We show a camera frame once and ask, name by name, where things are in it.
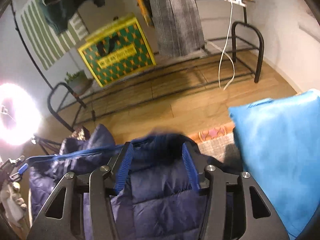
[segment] silver bolt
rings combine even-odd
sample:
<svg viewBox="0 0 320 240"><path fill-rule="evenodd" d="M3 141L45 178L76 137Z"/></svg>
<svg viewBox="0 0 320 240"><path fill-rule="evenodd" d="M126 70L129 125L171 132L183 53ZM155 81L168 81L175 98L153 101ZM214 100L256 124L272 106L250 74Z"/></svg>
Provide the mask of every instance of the silver bolt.
<svg viewBox="0 0 320 240"><path fill-rule="evenodd" d="M108 165L104 165L100 167L100 171L107 172L109 170L110 170L110 167Z"/></svg>
<svg viewBox="0 0 320 240"><path fill-rule="evenodd" d="M244 172L242 172L242 177L244 177L245 179L248 179L251 177L251 175L250 175L250 173L244 171Z"/></svg>
<svg viewBox="0 0 320 240"><path fill-rule="evenodd" d="M68 172L68 173L65 175L65 177L66 177L67 179L72 179L74 175L75 175L75 174L74 174L73 172Z"/></svg>
<svg viewBox="0 0 320 240"><path fill-rule="evenodd" d="M207 166L207 170L208 170L208 171L215 171L215 170L216 170L216 167L213 166L213 165L208 165L208 166Z"/></svg>

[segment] blue cushion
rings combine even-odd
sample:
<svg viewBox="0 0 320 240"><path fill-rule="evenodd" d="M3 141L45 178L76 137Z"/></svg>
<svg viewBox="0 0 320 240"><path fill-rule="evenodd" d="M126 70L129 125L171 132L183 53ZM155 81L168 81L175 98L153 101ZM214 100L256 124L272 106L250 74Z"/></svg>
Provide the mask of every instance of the blue cushion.
<svg viewBox="0 0 320 240"><path fill-rule="evenodd" d="M320 202L320 91L229 108L247 169L295 239Z"/></svg>

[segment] yellow label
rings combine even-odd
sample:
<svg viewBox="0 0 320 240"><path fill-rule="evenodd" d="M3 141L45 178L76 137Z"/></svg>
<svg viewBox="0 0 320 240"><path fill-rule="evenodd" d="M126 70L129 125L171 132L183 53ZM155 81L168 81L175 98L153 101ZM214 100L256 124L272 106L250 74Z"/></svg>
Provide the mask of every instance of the yellow label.
<svg viewBox="0 0 320 240"><path fill-rule="evenodd" d="M100 68L104 69L135 54L137 54L136 48L133 44L130 44L129 46L125 46L122 49L112 52L108 56L99 59L97 63Z"/></svg>

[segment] green and white striped fabric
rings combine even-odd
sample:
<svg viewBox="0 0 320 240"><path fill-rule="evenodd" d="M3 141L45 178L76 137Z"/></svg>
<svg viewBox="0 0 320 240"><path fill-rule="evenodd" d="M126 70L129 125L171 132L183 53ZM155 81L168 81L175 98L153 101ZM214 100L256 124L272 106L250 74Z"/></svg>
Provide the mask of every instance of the green and white striped fabric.
<svg viewBox="0 0 320 240"><path fill-rule="evenodd" d="M45 70L88 35L87 29L76 13L68 23L68 30L56 35L46 23L38 5L39 0L29 0L20 12L21 23L28 39Z"/></svg>

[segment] green plant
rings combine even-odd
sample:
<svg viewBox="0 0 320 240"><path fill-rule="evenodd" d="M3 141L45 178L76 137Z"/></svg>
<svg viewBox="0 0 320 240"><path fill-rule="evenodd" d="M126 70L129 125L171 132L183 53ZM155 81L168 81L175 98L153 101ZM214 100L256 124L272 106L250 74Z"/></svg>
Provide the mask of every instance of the green plant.
<svg viewBox="0 0 320 240"><path fill-rule="evenodd" d="M67 72L67 77L64 79L65 80L65 82L67 83L67 84L69 84L71 81L73 81L73 80L75 80L77 77L79 77L81 75L81 71L78 71L77 73L75 73L75 74L69 74L68 72Z"/></svg>

